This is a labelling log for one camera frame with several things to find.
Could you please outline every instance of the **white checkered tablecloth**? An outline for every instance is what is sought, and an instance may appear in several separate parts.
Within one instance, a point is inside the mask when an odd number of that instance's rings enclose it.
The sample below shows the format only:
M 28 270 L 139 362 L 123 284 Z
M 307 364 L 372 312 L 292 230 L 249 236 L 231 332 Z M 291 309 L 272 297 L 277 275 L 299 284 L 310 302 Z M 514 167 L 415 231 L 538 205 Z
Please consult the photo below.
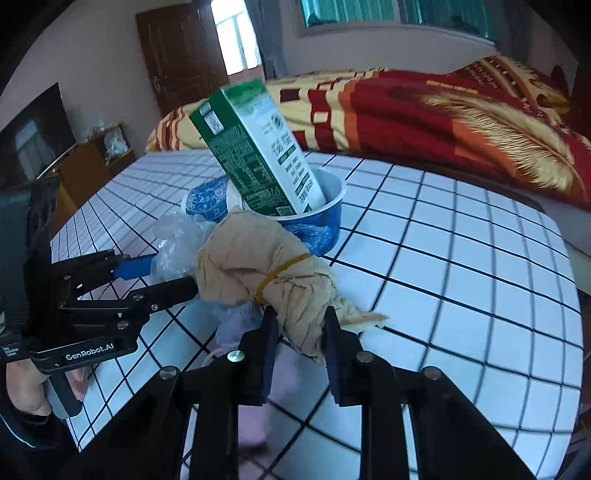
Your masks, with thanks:
M 505 196 L 411 168 L 312 153 L 348 187 L 339 242 L 325 256 L 342 295 L 390 319 L 363 347 L 397 367 L 440 367 L 540 479 L 569 443 L 583 368 L 579 301 L 554 221 Z M 93 196 L 52 240 L 53 260 L 114 248 L 155 252 L 154 221 L 223 174 L 208 150 L 148 154 Z M 92 298 L 149 281 L 117 280 Z M 198 301 L 151 316 L 135 353 L 100 364 L 68 424 L 84 448 L 160 367 L 201 366 L 216 323 Z M 194 410 L 191 425 L 197 415 Z M 410 466 L 416 470 L 405 410 Z M 326 369 L 280 344 L 271 401 L 241 411 L 242 443 L 268 451 L 242 479 L 356 479 L 361 408 L 335 406 Z M 182 476 L 190 463 L 187 441 Z

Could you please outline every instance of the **window sill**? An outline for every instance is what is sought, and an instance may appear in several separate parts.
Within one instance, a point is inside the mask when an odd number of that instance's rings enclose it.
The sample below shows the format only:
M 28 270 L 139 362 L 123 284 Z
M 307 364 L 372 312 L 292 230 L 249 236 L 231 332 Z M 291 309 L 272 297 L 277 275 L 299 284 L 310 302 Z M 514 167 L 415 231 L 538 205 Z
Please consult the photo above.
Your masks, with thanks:
M 431 30 L 442 35 L 447 35 L 454 38 L 462 38 L 467 41 L 472 41 L 479 44 L 488 45 L 491 47 L 495 46 L 495 42 L 487 40 L 486 38 L 479 37 L 471 33 L 463 32 L 461 30 L 454 30 L 447 27 L 436 27 L 434 25 L 414 25 L 414 24 L 403 24 L 397 21 L 390 20 L 373 20 L 363 22 L 339 22 L 334 24 L 325 25 L 313 25 L 306 27 L 303 19 L 299 22 L 297 33 L 299 37 L 315 37 L 318 35 L 326 35 L 330 33 L 341 33 L 346 31 L 364 30 L 364 29 L 376 29 L 376 28 L 399 28 L 404 30 Z

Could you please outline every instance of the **bright window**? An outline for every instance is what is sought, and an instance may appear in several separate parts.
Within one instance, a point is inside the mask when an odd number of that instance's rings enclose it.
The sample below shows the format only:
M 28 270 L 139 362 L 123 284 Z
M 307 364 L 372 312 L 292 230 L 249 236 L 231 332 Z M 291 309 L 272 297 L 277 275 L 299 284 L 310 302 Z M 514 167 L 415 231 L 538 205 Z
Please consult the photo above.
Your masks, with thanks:
M 350 21 L 390 20 L 453 28 L 495 38 L 486 0 L 300 0 L 306 27 Z
M 212 12 L 228 75 L 259 65 L 261 55 L 244 0 L 213 0 Z

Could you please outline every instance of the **green and white carton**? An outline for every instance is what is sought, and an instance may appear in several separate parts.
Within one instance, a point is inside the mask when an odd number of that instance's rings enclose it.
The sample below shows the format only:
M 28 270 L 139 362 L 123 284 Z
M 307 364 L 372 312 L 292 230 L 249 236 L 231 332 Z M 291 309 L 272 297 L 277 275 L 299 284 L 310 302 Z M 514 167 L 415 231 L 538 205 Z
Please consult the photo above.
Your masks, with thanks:
M 260 80 L 222 87 L 190 119 L 255 212 L 297 215 L 326 204 L 316 176 Z

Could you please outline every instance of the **gray curtain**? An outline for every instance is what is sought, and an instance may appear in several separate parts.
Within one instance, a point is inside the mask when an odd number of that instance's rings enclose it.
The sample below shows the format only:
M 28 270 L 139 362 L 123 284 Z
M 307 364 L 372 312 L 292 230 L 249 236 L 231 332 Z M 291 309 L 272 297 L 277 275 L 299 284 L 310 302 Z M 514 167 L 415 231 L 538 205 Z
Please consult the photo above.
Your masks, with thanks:
M 527 64 L 530 53 L 531 10 L 522 0 L 486 0 L 496 31 L 496 49 Z
M 248 15 L 261 53 L 265 77 L 270 80 L 287 75 L 283 58 L 280 0 L 245 0 Z

